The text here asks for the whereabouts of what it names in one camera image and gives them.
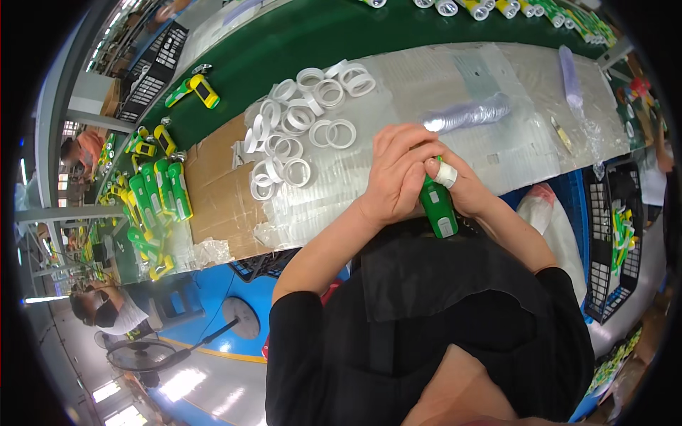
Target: green table surface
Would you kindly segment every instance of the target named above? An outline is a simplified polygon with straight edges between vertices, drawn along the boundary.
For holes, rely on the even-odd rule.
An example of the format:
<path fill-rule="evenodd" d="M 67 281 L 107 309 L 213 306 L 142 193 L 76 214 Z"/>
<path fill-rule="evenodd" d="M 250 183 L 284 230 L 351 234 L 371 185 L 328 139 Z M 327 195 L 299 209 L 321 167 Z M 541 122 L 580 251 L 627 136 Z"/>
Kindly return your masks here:
<path fill-rule="evenodd" d="M 519 42 L 550 48 L 565 44 L 592 59 L 606 50 L 585 43 L 574 30 L 555 29 L 545 17 L 519 14 L 508 20 L 493 10 L 488 19 L 477 22 L 463 8 L 446 18 L 433 7 L 419 9 L 410 0 L 391 0 L 381 9 L 358 0 L 292 0 L 199 57 L 168 86 L 141 124 L 153 129 L 162 117 L 170 116 L 171 136 L 179 149 L 188 149 L 267 95 L 272 84 L 296 78 L 305 67 L 325 68 L 341 59 L 452 42 Z M 166 96 L 200 63 L 213 65 L 207 78 L 220 103 L 210 110 L 189 94 L 166 108 Z"/>

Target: wall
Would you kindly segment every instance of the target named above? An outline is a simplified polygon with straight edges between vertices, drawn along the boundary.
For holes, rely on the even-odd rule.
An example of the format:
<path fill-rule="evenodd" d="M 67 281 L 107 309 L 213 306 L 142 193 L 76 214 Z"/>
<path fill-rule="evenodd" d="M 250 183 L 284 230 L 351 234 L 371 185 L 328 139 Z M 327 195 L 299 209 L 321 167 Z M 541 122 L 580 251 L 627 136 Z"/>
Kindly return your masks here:
<path fill-rule="evenodd" d="M 80 71 L 78 79 L 71 93 L 69 109 L 92 114 L 99 114 L 114 79 L 111 77 L 95 74 L 94 72 Z"/>

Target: workbench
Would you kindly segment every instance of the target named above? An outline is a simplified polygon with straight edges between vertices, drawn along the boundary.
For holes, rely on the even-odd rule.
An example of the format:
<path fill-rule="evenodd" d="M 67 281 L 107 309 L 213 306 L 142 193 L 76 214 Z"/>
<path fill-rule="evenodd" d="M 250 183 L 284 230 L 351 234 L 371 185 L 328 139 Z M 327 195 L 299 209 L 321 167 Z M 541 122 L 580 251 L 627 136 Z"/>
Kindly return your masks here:
<path fill-rule="evenodd" d="M 232 171 L 231 157 L 223 157 L 222 159 L 213 159 L 211 170 L 217 173 L 214 185 L 222 185 L 224 196 L 220 200 L 215 199 L 215 192 L 209 196 L 210 198 L 213 197 L 209 200 L 213 205 L 213 211 L 208 212 L 201 208 L 197 210 L 196 206 L 201 203 L 200 199 L 206 198 L 202 192 L 205 191 L 204 184 L 208 183 L 205 176 L 192 172 L 192 162 L 198 158 L 197 148 L 201 149 L 202 146 L 208 146 L 209 141 L 212 140 L 213 144 L 224 144 L 228 148 L 226 152 L 231 155 L 229 148 L 234 142 L 241 140 L 240 138 L 243 138 L 243 133 L 246 131 L 244 117 L 241 114 L 254 101 L 267 95 L 273 83 L 280 82 L 285 78 L 294 78 L 296 73 L 305 67 L 326 68 L 341 59 L 358 59 L 384 52 L 445 43 L 474 42 L 469 45 L 448 45 L 457 46 L 456 48 L 461 49 L 481 46 L 479 42 L 518 42 L 551 49 L 557 49 L 563 44 L 571 48 L 575 55 L 584 57 L 582 62 L 578 61 L 576 64 L 578 67 L 587 66 L 590 63 L 585 58 L 596 59 L 606 50 L 603 46 L 583 42 L 575 31 L 565 28 L 555 29 L 544 17 L 525 18 L 519 15 L 508 20 L 497 11 L 493 11 L 487 20 L 477 22 L 466 11 L 460 10 L 456 16 L 444 18 L 438 15 L 435 10 L 419 9 L 410 1 L 389 2 L 385 7 L 377 10 L 353 0 L 290 0 L 283 1 L 283 3 L 265 14 L 256 14 L 255 19 L 231 32 L 228 37 L 219 41 L 191 65 L 187 66 L 184 71 L 176 72 L 176 81 L 168 86 L 166 93 L 160 96 L 141 121 L 142 125 L 148 129 L 153 129 L 162 117 L 169 116 L 173 121 L 169 132 L 178 144 L 178 148 L 189 149 L 194 147 L 190 151 L 190 162 L 186 164 L 188 189 L 192 203 L 195 205 L 195 216 L 190 220 L 192 239 L 194 244 L 203 244 L 208 238 L 211 247 L 221 241 L 225 242 L 224 247 L 218 244 L 217 251 L 221 252 L 222 250 L 223 255 L 227 253 L 229 255 L 227 258 L 244 258 L 273 249 L 302 245 L 309 241 L 321 226 L 333 219 L 338 214 L 337 211 L 340 209 L 342 211 L 348 202 L 348 197 L 342 202 L 335 201 L 337 207 L 330 210 L 331 213 L 327 212 L 324 218 L 316 219 L 315 226 L 295 237 L 289 235 L 291 238 L 282 239 L 281 234 L 268 237 L 267 233 L 261 232 L 256 238 L 253 235 L 256 227 L 263 224 L 267 225 L 268 221 L 272 222 L 272 217 L 264 211 L 265 207 L 270 212 L 269 207 L 253 201 L 248 192 L 248 172 L 252 168 L 252 164 L 246 164 Z M 515 48 L 517 50 L 525 49 L 524 57 L 530 58 L 527 63 L 514 61 Z M 505 55 L 514 72 L 519 74 L 519 80 L 528 91 L 527 95 L 535 103 L 538 103 L 538 100 L 543 97 L 556 102 L 563 101 L 563 87 L 561 86 L 560 75 L 557 74 L 559 72 L 558 58 L 548 67 L 551 72 L 547 70 L 547 73 L 544 73 L 545 70 L 541 70 L 541 72 L 534 74 L 523 74 L 524 70 L 530 68 L 529 64 L 531 63 L 535 67 L 546 67 L 548 65 L 546 63 L 548 49 L 537 49 L 537 52 L 544 53 L 536 53 L 532 51 L 532 46 L 513 47 L 509 45 L 503 50 L 505 50 Z M 556 55 L 555 50 L 551 52 L 552 55 Z M 196 96 L 189 95 L 172 108 L 166 108 L 164 105 L 166 96 L 183 79 L 190 77 L 191 69 L 201 63 L 212 64 L 213 68 L 207 77 L 211 86 L 221 96 L 221 102 L 215 109 L 210 110 L 205 108 Z M 601 91 L 594 92 L 591 88 L 589 90 L 584 89 L 586 108 L 594 106 L 600 111 L 604 108 L 608 110 L 611 108 L 611 100 L 598 99 L 597 96 L 608 92 L 605 89 L 607 83 L 599 81 L 601 76 L 599 73 L 594 74 L 594 68 L 589 72 L 593 73 L 591 76 L 591 80 L 594 80 L 593 84 L 595 87 L 600 87 Z M 527 82 L 530 78 L 540 76 L 542 79 L 544 74 L 551 75 L 550 79 L 554 84 L 551 91 L 542 91 L 548 87 L 546 85 L 530 85 L 528 87 Z M 545 107 L 546 105 L 542 103 L 535 105 L 538 113 L 549 122 L 549 115 L 553 114 L 554 111 Z M 612 136 L 615 134 L 613 132 L 620 133 L 616 137 L 617 147 L 607 150 L 602 159 L 626 153 L 630 149 L 627 145 L 627 138 L 623 142 L 623 131 L 619 129 L 620 124 L 615 111 L 613 113 L 606 112 L 609 122 L 608 131 L 612 132 L 609 134 Z M 397 114 L 396 116 L 405 119 L 403 118 L 405 117 L 404 114 Z M 572 137 L 579 140 L 579 129 L 568 121 L 568 119 L 564 119 L 561 125 L 567 128 Z M 555 142 L 558 140 L 553 131 L 550 137 Z M 206 141 L 202 146 L 195 147 L 205 138 Z M 127 160 L 128 157 L 122 156 L 121 161 L 118 162 L 120 165 L 117 163 L 117 167 L 125 168 L 125 163 L 129 161 Z M 524 179 L 519 181 L 517 185 L 512 183 L 511 186 L 503 185 L 498 189 L 516 189 L 535 181 L 544 180 L 552 175 L 588 166 L 594 162 L 590 157 L 581 158 L 580 161 L 572 161 L 567 157 L 562 157 L 559 160 L 556 167 L 551 169 L 551 172 L 543 172 L 541 178 Z M 228 178 L 228 180 L 218 183 L 218 177 Z M 230 194 L 236 194 L 236 198 L 231 197 Z M 292 208 L 300 211 L 303 207 L 298 205 Z M 205 224 L 227 222 L 233 219 L 235 219 L 233 226 L 239 229 L 239 234 L 231 233 L 228 228 L 221 232 L 213 232 L 204 226 Z"/>

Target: black apron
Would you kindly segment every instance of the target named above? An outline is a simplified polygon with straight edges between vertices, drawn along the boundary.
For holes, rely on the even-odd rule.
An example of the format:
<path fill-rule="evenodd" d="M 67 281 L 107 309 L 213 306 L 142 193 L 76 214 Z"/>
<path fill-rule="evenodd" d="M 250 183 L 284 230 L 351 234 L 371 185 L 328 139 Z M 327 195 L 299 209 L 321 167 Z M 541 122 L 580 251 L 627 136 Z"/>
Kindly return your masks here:
<path fill-rule="evenodd" d="M 501 247 L 481 237 L 482 232 L 474 227 L 464 229 L 471 238 L 462 238 L 463 232 L 449 239 L 407 236 L 408 228 L 418 229 L 419 235 L 428 234 L 423 222 L 405 223 L 397 231 L 394 228 L 389 238 L 371 242 L 359 259 L 354 259 L 356 265 L 361 264 L 357 272 L 362 274 L 370 324 L 371 371 L 345 365 L 335 367 L 338 369 L 333 374 L 336 392 L 329 402 L 329 423 L 399 425 L 435 373 L 447 346 L 417 371 L 396 377 L 393 369 L 396 321 L 431 316 L 470 294 L 487 290 L 508 293 L 531 312 L 537 319 L 537 338 L 504 353 L 459 346 L 481 361 L 493 382 L 502 384 L 502 391 L 520 416 L 529 415 L 523 408 L 527 398 L 536 398 L 536 401 L 546 398 L 551 404 L 545 389 L 535 389 L 536 381 L 529 385 L 522 377 L 522 371 L 528 371 L 528 363 L 533 365 L 534 374 L 554 371 L 553 360 L 539 356 L 552 350 L 544 346 L 553 342 L 545 338 L 550 332 L 551 306 L 539 282 Z M 503 382 L 511 382 L 512 389 L 503 386 Z M 372 385 L 359 389 L 357 383 Z"/>

